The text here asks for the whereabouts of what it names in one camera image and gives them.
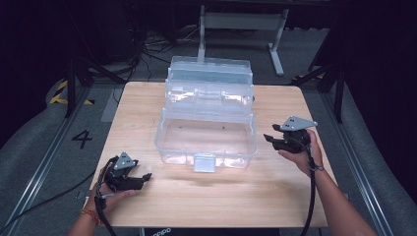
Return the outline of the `person's right hand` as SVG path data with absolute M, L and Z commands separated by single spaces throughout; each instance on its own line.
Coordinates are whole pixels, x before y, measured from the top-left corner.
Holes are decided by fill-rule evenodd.
M 277 153 L 289 161 L 292 161 L 296 166 L 307 176 L 310 176 L 310 165 L 308 158 L 311 156 L 314 159 L 314 163 L 318 166 L 317 172 L 322 173 L 325 171 L 323 164 L 323 155 L 320 146 L 317 141 L 317 137 L 314 131 L 307 129 L 307 133 L 310 136 L 310 152 L 291 153 L 286 150 L 279 150 Z

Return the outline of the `orange wristband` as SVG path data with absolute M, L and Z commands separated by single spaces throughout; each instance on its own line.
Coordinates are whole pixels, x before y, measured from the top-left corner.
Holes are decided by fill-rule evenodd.
M 93 210 L 83 208 L 81 209 L 81 214 L 88 214 L 91 217 L 91 219 L 94 221 L 95 225 L 101 224 L 100 218 L 94 213 Z

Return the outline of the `yellow black floor tape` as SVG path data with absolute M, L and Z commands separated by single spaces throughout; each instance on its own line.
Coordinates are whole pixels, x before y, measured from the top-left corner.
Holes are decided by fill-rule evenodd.
M 64 89 L 67 87 L 68 82 L 67 80 L 63 80 L 57 90 L 55 91 L 55 93 L 53 94 L 52 98 L 50 99 L 49 103 L 53 104 L 53 103 L 59 103 L 59 104 L 68 104 L 68 98 L 64 98 L 62 96 Z M 94 99 L 86 99 L 84 101 L 84 104 L 86 105 L 94 105 L 95 104 L 95 100 Z

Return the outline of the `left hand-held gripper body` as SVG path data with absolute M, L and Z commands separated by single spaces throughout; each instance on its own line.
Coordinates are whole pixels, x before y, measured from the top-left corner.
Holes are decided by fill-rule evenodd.
M 112 164 L 107 169 L 104 181 L 114 192 L 133 190 L 132 187 L 138 182 L 129 177 L 129 173 L 138 165 L 138 161 L 123 151 L 116 155 Z

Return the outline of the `grey metal desk frame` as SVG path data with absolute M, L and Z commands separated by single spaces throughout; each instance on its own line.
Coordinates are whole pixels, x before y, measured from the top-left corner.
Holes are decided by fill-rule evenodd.
M 289 10 L 284 9 L 279 14 L 255 14 L 255 13 L 216 13 L 209 12 L 205 5 L 201 6 L 199 32 L 200 43 L 198 58 L 205 59 L 206 55 L 206 29 L 217 30 L 273 30 L 275 32 L 274 41 L 268 44 L 268 52 L 279 77 L 284 75 L 284 71 L 277 52 L 284 27 L 287 21 Z

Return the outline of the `metal floor rail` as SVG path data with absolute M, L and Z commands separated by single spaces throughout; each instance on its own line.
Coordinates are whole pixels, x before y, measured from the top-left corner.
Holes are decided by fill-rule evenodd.
M 90 88 L 81 88 L 79 93 L 75 96 L 73 103 L 69 103 L 68 108 L 72 113 L 64 118 L 61 122 L 58 131 L 55 133 L 51 144 L 49 145 L 41 162 L 37 165 L 33 175 L 31 176 L 22 196 L 12 211 L 6 225 L 0 230 L 0 236 L 14 236 L 16 228 L 20 226 L 24 214 L 30 209 L 38 191 L 40 190 L 57 153 L 62 146 L 64 137 L 68 133 L 75 117 L 79 110 L 88 98 Z
M 347 133 L 342 124 L 340 124 L 335 115 L 333 114 L 333 105 L 328 94 L 321 94 L 321 99 L 324 103 L 328 116 L 330 117 L 331 124 L 337 132 L 338 137 L 341 139 L 344 150 L 347 152 L 347 163 L 352 171 L 355 182 L 358 185 L 361 196 L 364 203 L 371 215 L 374 225 L 380 236 L 393 236 L 393 232 L 384 211 L 381 208 L 380 202 L 378 201 L 374 188 L 371 186 L 369 179 L 362 168 L 358 156 L 351 144 Z

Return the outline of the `person's dark printed clothing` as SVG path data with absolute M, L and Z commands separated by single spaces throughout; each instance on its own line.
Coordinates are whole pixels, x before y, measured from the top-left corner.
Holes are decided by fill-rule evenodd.
M 144 228 L 139 236 L 281 236 L 279 228 Z

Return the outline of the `clear plastic storage box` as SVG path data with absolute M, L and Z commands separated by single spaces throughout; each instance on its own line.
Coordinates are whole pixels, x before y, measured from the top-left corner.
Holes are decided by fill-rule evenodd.
M 245 168 L 258 150 L 247 60 L 174 56 L 155 136 L 161 159 L 196 172 Z

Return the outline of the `black tripod stand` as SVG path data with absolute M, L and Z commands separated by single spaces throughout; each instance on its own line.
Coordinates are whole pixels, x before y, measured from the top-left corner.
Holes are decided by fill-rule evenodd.
M 77 107 L 76 101 L 76 80 L 79 80 L 83 87 L 90 87 L 93 83 L 93 78 L 90 75 L 89 68 L 93 68 L 99 72 L 99 74 L 110 79 L 119 85 L 125 85 L 126 80 L 118 77 L 116 74 L 108 71 L 101 65 L 93 63 L 81 56 L 73 56 L 67 66 L 67 91 L 68 91 L 68 104 L 66 118 L 69 118 Z
M 342 123 L 341 108 L 344 91 L 345 73 L 342 66 L 337 64 L 328 64 L 322 66 L 305 76 L 295 76 L 291 85 L 301 86 L 312 79 L 317 79 L 319 76 L 323 76 L 317 85 L 319 93 L 329 93 L 332 87 L 335 87 L 333 113 L 336 121 Z

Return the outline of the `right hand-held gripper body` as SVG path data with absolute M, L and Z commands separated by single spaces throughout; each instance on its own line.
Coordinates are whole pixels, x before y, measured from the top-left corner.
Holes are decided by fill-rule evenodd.
M 282 137 L 288 145 L 291 153 L 300 153 L 311 143 L 307 129 L 316 127 L 318 123 L 291 115 L 281 126 L 285 131 L 281 132 Z

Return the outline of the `person's left hand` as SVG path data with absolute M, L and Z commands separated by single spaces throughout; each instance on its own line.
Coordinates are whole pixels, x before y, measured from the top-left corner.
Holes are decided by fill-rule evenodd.
M 105 183 L 101 184 L 99 192 L 102 195 L 107 195 L 107 198 L 104 199 L 105 207 L 102 209 L 104 215 L 110 213 L 123 200 L 133 197 L 137 194 L 136 190 L 113 192 Z M 93 188 L 90 191 L 89 198 L 85 203 L 84 208 L 89 211 L 93 211 L 95 214 L 97 214 L 97 210 L 95 207 L 95 196 L 96 185 L 93 185 Z

